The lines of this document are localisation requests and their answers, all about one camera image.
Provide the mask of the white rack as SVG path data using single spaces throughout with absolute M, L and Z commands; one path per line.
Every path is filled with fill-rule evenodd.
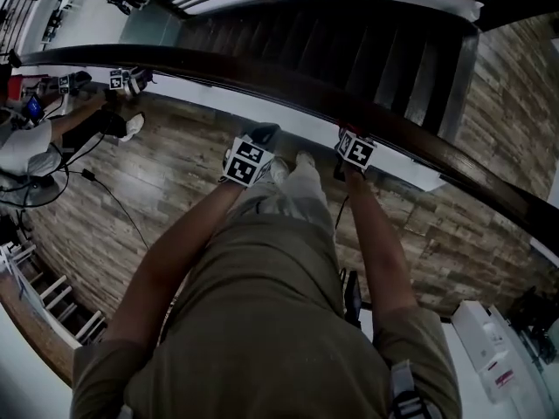
M 100 341 L 107 328 L 105 315 L 100 310 L 79 312 L 79 303 L 71 299 L 73 289 L 66 275 L 48 282 L 42 271 L 33 276 L 24 273 L 25 267 L 32 267 L 35 250 L 34 244 L 9 242 L 0 245 L 0 271 L 12 277 L 18 297 L 26 301 L 70 348 Z

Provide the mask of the dark wooden railing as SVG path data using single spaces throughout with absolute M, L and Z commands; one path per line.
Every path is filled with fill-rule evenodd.
M 559 254 L 559 209 L 501 180 L 449 142 L 375 103 L 275 65 L 155 45 L 79 45 L 33 52 L 24 66 L 148 68 L 269 100 L 336 124 L 346 121 L 375 141 L 439 172 L 446 181 L 517 224 Z

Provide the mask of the person's right forearm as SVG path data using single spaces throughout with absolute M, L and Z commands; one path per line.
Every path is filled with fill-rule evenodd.
M 342 168 L 376 325 L 390 313 L 418 303 L 396 230 L 363 175 L 348 164 Z

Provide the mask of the person's khaki shirt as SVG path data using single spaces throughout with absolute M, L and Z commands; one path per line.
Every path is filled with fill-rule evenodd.
M 71 419 L 385 419 L 401 362 L 444 419 L 461 418 L 436 313 L 398 309 L 374 334 L 343 317 L 329 235 L 245 214 L 211 239 L 153 352 L 125 341 L 76 352 Z

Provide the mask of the black waist device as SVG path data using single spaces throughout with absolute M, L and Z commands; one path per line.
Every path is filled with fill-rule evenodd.
M 351 325 L 361 328 L 361 321 L 359 320 L 359 317 L 362 308 L 362 296 L 357 271 L 349 272 L 343 298 L 345 305 L 345 320 Z

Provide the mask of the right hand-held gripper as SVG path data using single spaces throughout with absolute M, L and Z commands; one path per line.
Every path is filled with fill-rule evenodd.
M 375 149 L 373 141 L 362 138 L 346 128 L 340 130 L 339 140 L 335 145 L 335 152 L 342 161 L 356 167 L 362 173 L 371 165 Z

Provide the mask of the person's left forearm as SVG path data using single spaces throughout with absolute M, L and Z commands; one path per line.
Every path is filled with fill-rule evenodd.
M 156 240 L 135 271 L 104 341 L 155 346 L 181 283 L 243 191 L 235 182 L 218 184 Z

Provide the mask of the tablet with blue screen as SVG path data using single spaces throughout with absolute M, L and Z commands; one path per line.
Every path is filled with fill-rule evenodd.
M 27 117 L 33 121 L 39 121 L 45 115 L 43 103 L 36 95 L 32 95 L 29 98 L 25 109 Z

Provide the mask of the white appliance with red label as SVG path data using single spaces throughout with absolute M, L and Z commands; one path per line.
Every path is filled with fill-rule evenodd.
M 478 301 L 465 300 L 452 315 L 452 324 L 489 401 L 512 401 L 527 414 L 543 406 L 521 350 L 513 343 L 498 315 Z

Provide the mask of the dark wooden staircase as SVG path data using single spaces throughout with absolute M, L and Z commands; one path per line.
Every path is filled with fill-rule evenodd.
M 456 137 L 479 33 L 466 19 L 389 0 L 277 0 L 189 17 L 180 47 L 268 62 Z

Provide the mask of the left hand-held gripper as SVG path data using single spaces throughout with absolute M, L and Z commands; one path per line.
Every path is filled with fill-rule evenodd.
M 250 137 L 236 137 L 226 152 L 222 177 L 250 188 L 265 176 L 272 165 L 281 128 L 273 123 L 259 123 L 250 130 Z M 265 148 L 256 143 L 264 143 Z

